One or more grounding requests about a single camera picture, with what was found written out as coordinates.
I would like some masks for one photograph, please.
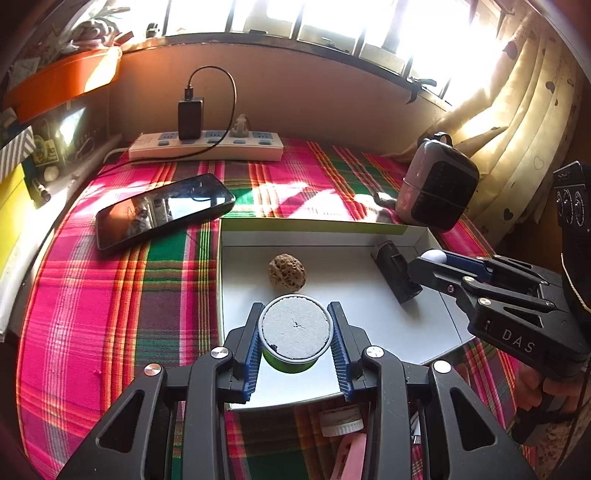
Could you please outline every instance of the plaid tablecloth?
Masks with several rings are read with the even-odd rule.
[[[122,167],[88,185],[57,230],[35,280],[22,331],[17,403],[33,465],[53,479],[134,375],[152,361],[186,365],[217,344],[219,221],[155,239],[100,261],[95,213],[174,180],[213,173],[236,195],[231,216],[398,222],[372,191],[395,196],[405,167],[386,158],[285,140],[279,163],[180,162]],[[465,255],[489,249],[464,221],[438,238]],[[517,362],[475,341],[465,349],[470,384],[502,425],[512,419]],[[227,413],[237,480],[324,480],[339,438],[324,438],[317,412],[338,400],[264,413]],[[180,462],[180,429],[174,474]],[[525,452],[530,461],[533,452]],[[413,450],[421,476],[420,448]]]

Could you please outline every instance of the bottle cap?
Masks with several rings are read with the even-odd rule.
[[[320,430],[325,437],[339,437],[363,430],[363,418],[358,405],[320,412]]]

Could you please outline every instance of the black cable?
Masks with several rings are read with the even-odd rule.
[[[230,133],[230,130],[232,129],[232,122],[234,121],[234,113],[236,111],[236,82],[234,82],[234,78],[232,77],[232,75],[225,69],[221,68],[221,67],[217,67],[215,65],[205,65],[203,67],[199,67],[197,70],[195,70],[191,76],[189,77],[189,81],[187,82],[187,89],[185,90],[185,99],[187,99],[188,94],[187,94],[187,90],[190,89],[190,98],[193,97],[193,89],[191,87],[191,81],[193,80],[193,76],[199,72],[200,70],[205,70],[205,69],[214,69],[214,70],[219,70],[220,72],[224,72],[228,78],[230,79],[230,82],[232,82],[232,94],[233,94],[233,102],[232,102],[232,113],[230,114],[230,121],[228,122],[228,127],[226,128],[226,131],[224,132],[224,134],[220,137],[220,139],[215,142],[214,144],[208,146],[207,148],[204,148],[203,150],[199,150],[198,152],[193,152],[193,153],[189,153],[186,155],[178,155],[176,157],[168,157],[168,158],[158,158],[158,159],[153,159],[153,158],[136,158],[134,160],[129,160],[125,163],[120,163],[118,165],[115,165],[111,168],[107,168],[107,170],[105,171],[101,171],[99,172],[95,178],[97,177],[101,177],[103,175],[106,175],[110,172],[112,172],[113,170],[116,170],[117,168],[121,168],[123,166],[126,165],[131,165],[133,163],[150,163],[151,161],[174,161],[174,160],[182,160],[184,158],[190,158],[190,157],[196,157],[198,155],[201,155],[205,152],[209,152],[212,148],[217,147],[227,136],[228,133]]]
[[[566,452],[569,449],[570,441],[573,438],[574,430],[577,426],[577,422],[579,421],[581,408],[583,408],[583,400],[585,398],[585,391],[587,390],[587,383],[589,382],[589,374],[590,373],[591,373],[591,365],[590,365],[590,361],[587,361],[587,370],[585,370],[585,374],[583,376],[583,385],[581,386],[581,393],[579,394],[579,400],[577,401],[577,408],[574,411],[573,422],[570,425],[569,435],[566,437],[566,442],[564,443],[564,447],[562,448],[562,452],[560,454],[560,457],[558,457],[558,461],[556,462],[556,465],[554,465],[554,468],[552,469],[552,473],[548,476],[549,478],[553,478],[554,474],[556,473],[556,470],[558,470],[558,467],[560,467],[560,465],[562,465],[562,462],[564,461],[564,458],[566,457]]]

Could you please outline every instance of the beige curtain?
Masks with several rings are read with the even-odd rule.
[[[505,48],[489,84],[425,132],[449,133],[477,165],[480,183],[466,214],[493,246],[533,212],[539,219],[585,81],[568,47],[524,1],[515,2],[499,38]],[[415,151],[414,144],[391,157],[410,161]]]

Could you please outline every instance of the power strip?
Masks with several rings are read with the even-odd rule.
[[[197,140],[180,140],[178,132],[140,135],[129,148],[129,158],[171,158],[197,153],[217,142],[223,134],[224,130],[204,130]],[[248,137],[244,138],[228,134],[217,147],[183,160],[280,161],[282,155],[283,143],[279,135],[248,132]]]

